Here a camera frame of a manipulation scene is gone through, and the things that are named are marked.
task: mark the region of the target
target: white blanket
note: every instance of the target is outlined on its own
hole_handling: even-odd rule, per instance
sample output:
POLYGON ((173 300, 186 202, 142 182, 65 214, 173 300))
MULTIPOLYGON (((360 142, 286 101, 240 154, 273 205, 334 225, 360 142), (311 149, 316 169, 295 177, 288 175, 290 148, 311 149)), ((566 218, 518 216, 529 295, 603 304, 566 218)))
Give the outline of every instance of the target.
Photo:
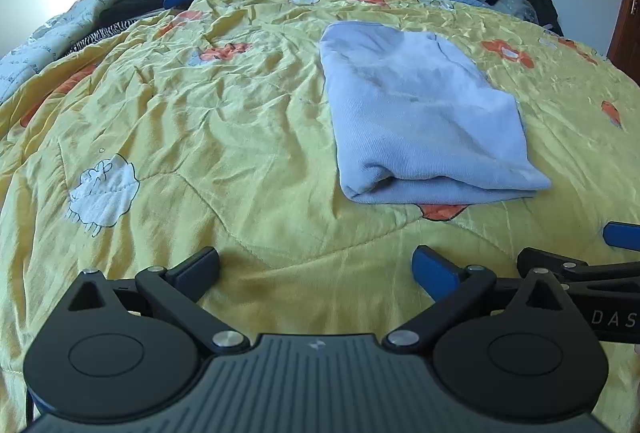
POLYGON ((38 28, 27 41, 0 59, 0 104, 30 77, 91 33, 98 16, 118 0, 78 0, 65 13, 38 28))

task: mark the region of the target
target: folded light blue shirt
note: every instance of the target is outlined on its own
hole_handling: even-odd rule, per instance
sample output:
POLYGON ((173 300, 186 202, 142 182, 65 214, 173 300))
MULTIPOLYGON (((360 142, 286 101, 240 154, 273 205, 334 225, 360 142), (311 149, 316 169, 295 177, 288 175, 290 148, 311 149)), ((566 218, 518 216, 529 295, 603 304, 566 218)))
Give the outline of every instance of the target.
POLYGON ((340 186, 365 204, 481 204, 550 187, 513 95, 433 32, 336 22, 320 55, 340 186))

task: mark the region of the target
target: bed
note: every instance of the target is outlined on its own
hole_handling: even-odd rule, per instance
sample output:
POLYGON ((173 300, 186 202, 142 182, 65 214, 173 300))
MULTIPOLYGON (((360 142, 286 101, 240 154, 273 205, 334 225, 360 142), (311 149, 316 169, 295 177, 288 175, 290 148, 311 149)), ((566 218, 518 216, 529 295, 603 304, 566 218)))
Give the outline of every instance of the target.
MULTIPOLYGON (((640 222, 640 91, 596 52, 469 1, 196 0, 46 66, 0 105, 0 423, 24 426, 25 351, 87 267, 132 277, 207 245, 201 300, 258 333, 378 337, 424 310, 410 258, 517 276, 535 247, 592 264, 606 222, 640 222), (335 20, 436 31, 512 93, 553 187, 471 207, 364 205, 338 184, 318 41, 335 20)), ((636 431, 631 345, 604 344, 595 414, 636 431)))

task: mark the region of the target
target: yellow comforter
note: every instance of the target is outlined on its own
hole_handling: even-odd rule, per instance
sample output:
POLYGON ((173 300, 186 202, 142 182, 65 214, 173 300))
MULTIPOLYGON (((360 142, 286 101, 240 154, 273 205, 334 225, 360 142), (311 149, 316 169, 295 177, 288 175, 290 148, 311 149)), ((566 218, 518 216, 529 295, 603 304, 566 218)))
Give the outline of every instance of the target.
MULTIPOLYGON (((311 1, 196 0, 49 65, 0 106, 2 431, 24 426, 24 353, 85 267, 132 277, 212 245, 222 278, 201 303, 231 326, 381 336, 431 304, 410 272, 420 244, 502 276, 524 247, 640 259, 601 235, 640 222, 640 90, 612 64, 463 4, 311 1), (454 42, 516 96, 553 187, 466 209, 348 201, 318 41, 349 19, 454 42)), ((630 432, 639 363, 632 346, 605 348, 596 415, 630 432)))

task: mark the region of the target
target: striped cloth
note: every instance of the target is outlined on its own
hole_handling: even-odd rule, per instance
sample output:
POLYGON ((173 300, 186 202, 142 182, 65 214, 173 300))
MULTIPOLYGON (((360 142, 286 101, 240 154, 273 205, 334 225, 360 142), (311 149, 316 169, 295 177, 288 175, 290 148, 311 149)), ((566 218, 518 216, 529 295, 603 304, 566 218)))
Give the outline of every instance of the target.
POLYGON ((88 47, 89 45, 95 45, 103 39, 117 36, 121 32, 124 32, 131 25, 133 25, 133 23, 135 23, 136 21, 136 19, 127 19, 125 21, 118 21, 117 23, 114 23, 109 27, 99 28, 96 31, 91 32, 87 37, 79 40, 75 45, 69 48, 69 50, 67 50, 62 57, 66 57, 73 52, 79 52, 84 47, 88 47))

